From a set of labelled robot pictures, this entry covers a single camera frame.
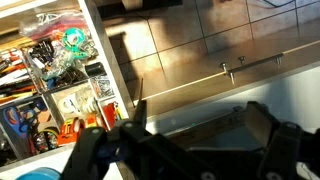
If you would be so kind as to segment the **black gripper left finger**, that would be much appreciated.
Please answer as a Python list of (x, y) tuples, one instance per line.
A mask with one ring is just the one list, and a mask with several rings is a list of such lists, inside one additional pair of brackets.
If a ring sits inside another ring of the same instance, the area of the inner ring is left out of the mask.
[(90, 127), (81, 132), (61, 173), (61, 180), (102, 180), (113, 162), (126, 160), (133, 154), (131, 136), (126, 128), (145, 130), (147, 101), (140, 100), (132, 120), (125, 120), (107, 132), (102, 127)]

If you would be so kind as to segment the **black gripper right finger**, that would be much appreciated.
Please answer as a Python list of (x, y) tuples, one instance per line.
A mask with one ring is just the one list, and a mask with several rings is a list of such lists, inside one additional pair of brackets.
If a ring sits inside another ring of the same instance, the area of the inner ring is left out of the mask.
[(261, 180), (296, 180), (302, 129), (279, 122), (255, 101), (246, 107), (245, 125), (265, 149), (257, 175)]

